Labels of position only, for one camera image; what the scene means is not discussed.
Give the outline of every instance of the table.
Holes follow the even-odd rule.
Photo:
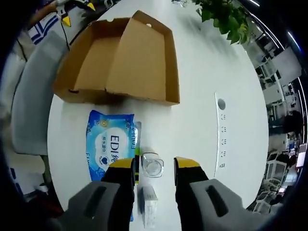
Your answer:
[[[141,146],[152,147],[164,160],[163,176],[149,180],[158,197],[157,230],[180,230],[175,156],[199,162],[209,178],[219,179],[240,195],[245,207],[255,199],[265,171],[269,140],[262,89],[242,46],[230,46],[220,35],[205,39],[195,9],[194,5],[182,8],[168,0],[122,0],[100,18],[111,21],[141,10],[172,29],[180,104],[167,107],[127,99],[122,107],[115,108],[69,104],[54,96],[48,155],[55,191],[64,210],[69,198],[90,182],[85,135],[92,109],[104,114],[134,113],[135,121],[142,122]],[[223,111],[217,107],[219,98],[225,100]],[[143,228],[136,202],[131,230]]]

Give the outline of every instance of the office chair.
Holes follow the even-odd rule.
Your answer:
[[[65,40],[50,31],[25,65],[12,104],[12,142],[17,153],[47,155],[52,84],[67,51]]]

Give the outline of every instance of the green leaves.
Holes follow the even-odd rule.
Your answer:
[[[200,6],[197,13],[202,22],[214,19],[213,26],[218,28],[221,34],[227,34],[227,40],[231,44],[243,44],[250,40],[248,28],[248,14],[243,7],[235,7],[232,0],[192,0]]]
[[[222,35],[224,35],[224,34],[227,34],[228,32],[229,32],[229,27],[228,27],[228,25],[227,24],[223,24],[223,23],[220,23],[219,24],[219,31],[220,31],[220,33],[222,34]]]
[[[235,30],[231,30],[227,36],[227,40],[230,40],[231,44],[234,44],[240,40],[240,34]]]
[[[201,15],[202,22],[209,20],[212,16],[213,14],[210,11],[202,9],[202,15]]]
[[[213,26],[214,27],[219,27],[219,20],[217,18],[214,19]]]
[[[237,20],[233,16],[229,16],[229,27],[232,30],[237,30],[240,28],[240,24],[237,22]]]

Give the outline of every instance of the cardboard box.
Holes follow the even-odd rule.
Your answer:
[[[53,89],[71,103],[108,104],[129,96],[178,104],[172,31],[141,11],[93,22],[72,44]]]

